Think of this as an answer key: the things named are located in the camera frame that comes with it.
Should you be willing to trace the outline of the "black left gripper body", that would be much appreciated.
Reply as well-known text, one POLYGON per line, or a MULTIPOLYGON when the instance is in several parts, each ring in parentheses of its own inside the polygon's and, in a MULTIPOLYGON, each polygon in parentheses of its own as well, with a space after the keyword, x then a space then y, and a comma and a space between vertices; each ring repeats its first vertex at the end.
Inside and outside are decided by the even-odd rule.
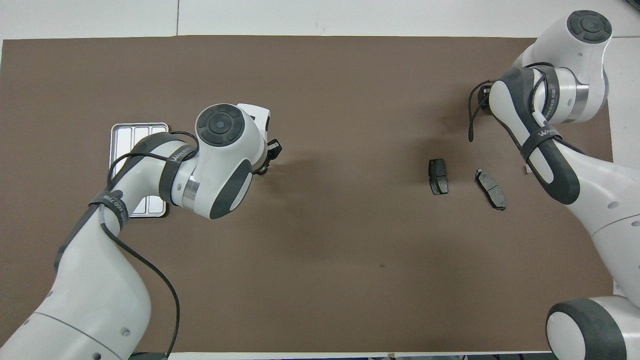
POLYGON ((271 162, 278 158, 282 151, 282 146, 278 139, 272 139, 267 142, 265 148, 265 159, 262 164, 254 171, 254 175, 263 176, 268 172, 271 162))

